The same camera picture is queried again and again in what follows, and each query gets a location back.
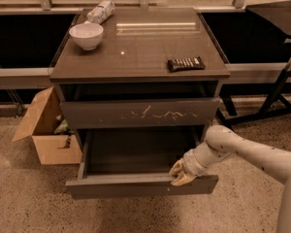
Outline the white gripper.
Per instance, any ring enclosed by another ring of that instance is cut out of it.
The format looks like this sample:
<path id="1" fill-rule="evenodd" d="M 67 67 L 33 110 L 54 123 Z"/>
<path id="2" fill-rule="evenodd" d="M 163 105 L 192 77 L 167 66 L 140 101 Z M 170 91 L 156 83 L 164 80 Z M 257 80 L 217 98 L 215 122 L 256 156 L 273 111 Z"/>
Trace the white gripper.
<path id="1" fill-rule="evenodd" d="M 173 186 L 182 186 L 191 183 L 196 177 L 201 177 L 209 167 L 209 154 L 206 150 L 190 150 L 183 159 L 179 159 L 169 171 L 171 176 L 177 176 L 172 182 Z"/>

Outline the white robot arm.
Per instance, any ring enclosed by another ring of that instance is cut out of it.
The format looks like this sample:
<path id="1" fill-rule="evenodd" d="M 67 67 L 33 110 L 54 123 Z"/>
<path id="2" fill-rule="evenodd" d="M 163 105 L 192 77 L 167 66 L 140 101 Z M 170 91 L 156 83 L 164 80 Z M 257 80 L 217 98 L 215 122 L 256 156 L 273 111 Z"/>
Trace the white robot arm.
<path id="1" fill-rule="evenodd" d="M 276 233 L 291 233 L 291 152 L 249 141 L 223 125 L 211 126 L 205 140 L 170 170 L 173 186 L 191 183 L 214 163 L 235 154 L 284 185 Z"/>

